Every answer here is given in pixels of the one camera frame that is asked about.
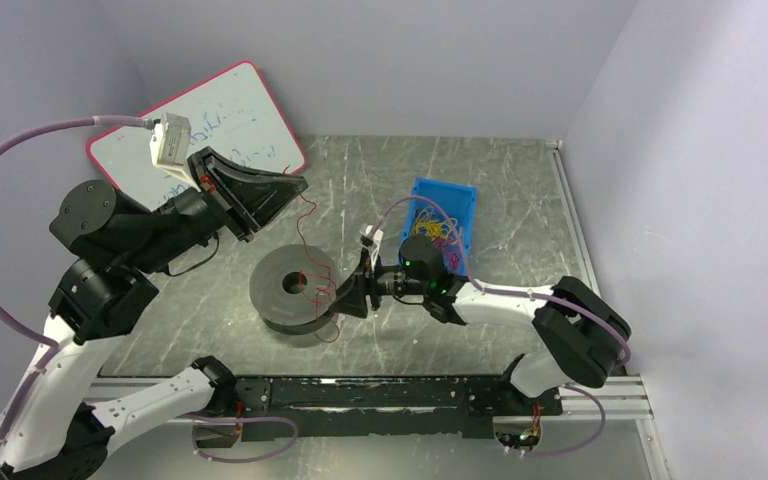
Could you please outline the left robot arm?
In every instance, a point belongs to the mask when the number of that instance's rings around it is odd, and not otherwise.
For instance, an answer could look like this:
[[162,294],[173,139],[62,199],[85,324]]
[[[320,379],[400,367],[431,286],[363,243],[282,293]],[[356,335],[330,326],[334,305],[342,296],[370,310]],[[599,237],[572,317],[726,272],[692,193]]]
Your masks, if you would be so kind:
[[103,364],[158,296],[153,273],[221,230],[240,241],[307,189],[305,178],[239,166],[211,148],[188,158],[192,186],[148,209],[105,180],[64,198],[50,231],[75,257],[48,303],[37,351],[0,414],[0,479],[86,479],[117,449],[188,414],[239,413],[231,370],[213,356],[170,380],[96,405]]

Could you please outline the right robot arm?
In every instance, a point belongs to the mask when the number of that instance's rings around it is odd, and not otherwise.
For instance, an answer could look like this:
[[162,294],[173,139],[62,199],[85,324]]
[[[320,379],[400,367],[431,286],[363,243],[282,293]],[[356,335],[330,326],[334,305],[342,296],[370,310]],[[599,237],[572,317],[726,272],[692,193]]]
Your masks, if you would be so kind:
[[372,240],[362,245],[359,263],[336,289],[329,312],[365,318],[385,296],[418,296],[420,307],[443,324],[527,328],[542,345],[516,357],[503,379],[528,398],[569,383],[600,388],[630,357],[628,323],[576,277],[541,287],[494,285],[449,271],[442,252],[424,236],[407,238],[394,266],[374,255]]

